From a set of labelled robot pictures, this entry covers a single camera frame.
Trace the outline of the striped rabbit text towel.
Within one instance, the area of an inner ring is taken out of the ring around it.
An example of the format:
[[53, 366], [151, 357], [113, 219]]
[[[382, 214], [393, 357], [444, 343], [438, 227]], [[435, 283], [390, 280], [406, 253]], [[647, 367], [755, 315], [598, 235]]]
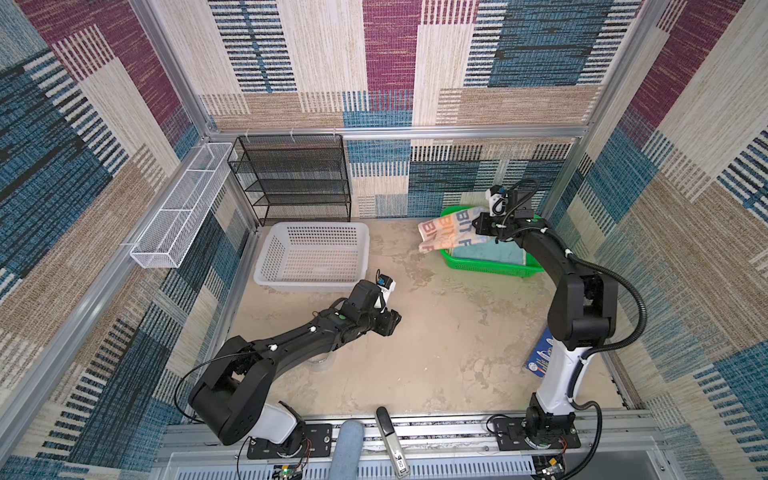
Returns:
[[477, 234], [473, 221], [481, 213], [488, 212], [487, 207], [472, 207], [420, 223], [418, 231], [422, 241], [419, 252], [429, 253], [486, 243], [490, 237]]

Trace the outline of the pale yellow towel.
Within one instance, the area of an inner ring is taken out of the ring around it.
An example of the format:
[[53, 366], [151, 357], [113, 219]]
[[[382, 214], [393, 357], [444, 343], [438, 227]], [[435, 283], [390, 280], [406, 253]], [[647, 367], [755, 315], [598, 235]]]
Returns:
[[449, 250], [454, 258], [501, 264], [526, 266], [526, 253], [514, 242], [485, 243], [454, 247]]

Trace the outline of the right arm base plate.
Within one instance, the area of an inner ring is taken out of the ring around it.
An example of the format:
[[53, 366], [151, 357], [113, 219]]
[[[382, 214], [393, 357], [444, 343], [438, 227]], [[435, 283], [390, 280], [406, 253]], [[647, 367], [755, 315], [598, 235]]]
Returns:
[[578, 449], [582, 441], [575, 427], [545, 427], [532, 436], [532, 429], [526, 428], [524, 417], [493, 415], [486, 422], [488, 430], [496, 436], [500, 451], [534, 451]]

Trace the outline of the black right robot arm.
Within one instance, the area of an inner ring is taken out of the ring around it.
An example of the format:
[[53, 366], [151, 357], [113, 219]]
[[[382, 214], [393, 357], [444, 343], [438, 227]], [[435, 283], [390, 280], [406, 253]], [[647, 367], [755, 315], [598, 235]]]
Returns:
[[532, 394], [521, 430], [512, 438], [531, 449], [557, 444], [573, 429], [576, 400], [590, 359], [616, 328], [618, 281], [576, 260], [575, 254], [543, 219], [481, 213], [472, 220], [479, 235], [511, 240], [532, 255], [556, 286], [547, 314], [554, 344], [544, 379]]

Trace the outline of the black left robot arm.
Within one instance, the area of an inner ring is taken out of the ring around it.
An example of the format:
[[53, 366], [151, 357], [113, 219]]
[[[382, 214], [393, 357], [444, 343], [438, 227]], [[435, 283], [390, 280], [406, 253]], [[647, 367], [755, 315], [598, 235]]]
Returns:
[[267, 397], [274, 380], [372, 331], [390, 336], [401, 315], [388, 308], [396, 282], [379, 273], [361, 280], [346, 298], [313, 314], [308, 323], [275, 337], [228, 339], [205, 365], [187, 403], [225, 446], [243, 439], [265, 442], [276, 454], [294, 457], [308, 447], [304, 422], [292, 408]]

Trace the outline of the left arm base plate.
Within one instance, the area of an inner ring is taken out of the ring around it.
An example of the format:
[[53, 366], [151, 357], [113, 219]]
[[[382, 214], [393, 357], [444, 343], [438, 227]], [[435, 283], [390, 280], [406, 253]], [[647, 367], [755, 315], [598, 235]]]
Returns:
[[288, 438], [280, 444], [266, 439], [249, 441], [248, 460], [325, 458], [330, 456], [333, 425], [330, 423], [300, 423]]

